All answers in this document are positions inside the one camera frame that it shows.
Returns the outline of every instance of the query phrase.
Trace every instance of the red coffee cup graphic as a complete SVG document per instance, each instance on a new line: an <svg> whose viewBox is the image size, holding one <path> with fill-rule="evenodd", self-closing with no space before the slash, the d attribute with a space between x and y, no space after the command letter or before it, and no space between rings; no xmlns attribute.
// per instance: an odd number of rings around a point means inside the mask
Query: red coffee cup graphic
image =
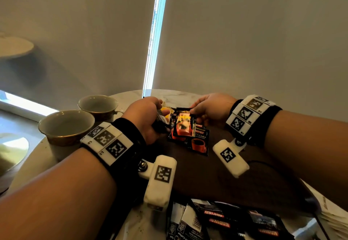
<svg viewBox="0 0 348 240"><path fill-rule="evenodd" d="M207 148L205 147L205 142L201 139L194 138L192 139L192 149L199 152L206 152Z"/></svg>
<svg viewBox="0 0 348 240"><path fill-rule="evenodd" d="M172 129L172 138L175 139L175 140L179 140L179 141L185 141L185 137L175 137L173 136L173 131L174 131L174 128Z"/></svg>
<svg viewBox="0 0 348 240"><path fill-rule="evenodd" d="M192 129L191 124L189 124L188 128L183 128L184 126L182 124L176 124L176 132L178 136L191 136L192 135Z"/></svg>

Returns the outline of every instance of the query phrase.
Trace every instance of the forearm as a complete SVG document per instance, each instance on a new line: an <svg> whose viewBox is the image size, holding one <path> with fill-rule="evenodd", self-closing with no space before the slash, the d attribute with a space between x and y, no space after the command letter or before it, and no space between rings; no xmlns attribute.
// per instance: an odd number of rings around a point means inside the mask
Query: forearm
<svg viewBox="0 0 348 240"><path fill-rule="evenodd" d="M115 195L107 169L80 148L0 199L1 238L94 239Z"/></svg>
<svg viewBox="0 0 348 240"><path fill-rule="evenodd" d="M265 149L327 198L348 210L348 123L280 111Z"/></svg>

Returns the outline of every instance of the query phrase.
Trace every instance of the dark brown surface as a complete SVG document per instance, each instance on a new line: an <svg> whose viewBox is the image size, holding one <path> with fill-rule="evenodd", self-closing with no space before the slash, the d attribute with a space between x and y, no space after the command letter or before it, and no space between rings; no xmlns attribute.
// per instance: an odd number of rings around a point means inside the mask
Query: dark brown surface
<svg viewBox="0 0 348 240"><path fill-rule="evenodd" d="M250 170L235 179L213 151L213 146L220 140L232 141L232 135L218 128L210 130L208 157L161 138L148 147L146 159L154 162L159 154L175 158L173 189L191 198L259 207L278 214L310 215L317 211L317 202L303 183L257 147L247 146L240 153L249 163Z"/></svg>

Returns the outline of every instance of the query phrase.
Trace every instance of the white cup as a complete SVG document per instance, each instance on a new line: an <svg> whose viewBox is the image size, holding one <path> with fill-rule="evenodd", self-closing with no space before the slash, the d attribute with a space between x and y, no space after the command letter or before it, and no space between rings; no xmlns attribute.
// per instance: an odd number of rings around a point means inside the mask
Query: white cup
<svg viewBox="0 0 348 240"><path fill-rule="evenodd" d="M48 140L52 154L62 161L80 146L94 125L94 117L82 110L59 111L46 116L39 122L39 131Z"/></svg>
<svg viewBox="0 0 348 240"><path fill-rule="evenodd" d="M105 95L90 95L83 97L79 100L79 108L83 111L91 113L96 124L101 122L113 122L113 115L118 112L124 113L123 111L116 111L118 102L109 96Z"/></svg>

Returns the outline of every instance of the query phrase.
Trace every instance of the stack of paper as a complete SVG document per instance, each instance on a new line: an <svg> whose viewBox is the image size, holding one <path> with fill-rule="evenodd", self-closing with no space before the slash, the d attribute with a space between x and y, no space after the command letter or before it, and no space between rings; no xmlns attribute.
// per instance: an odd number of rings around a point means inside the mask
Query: stack of paper
<svg viewBox="0 0 348 240"><path fill-rule="evenodd" d="M320 203L322 209L321 218L328 222L339 240L348 240L348 212L324 197L307 183L305 184Z"/></svg>

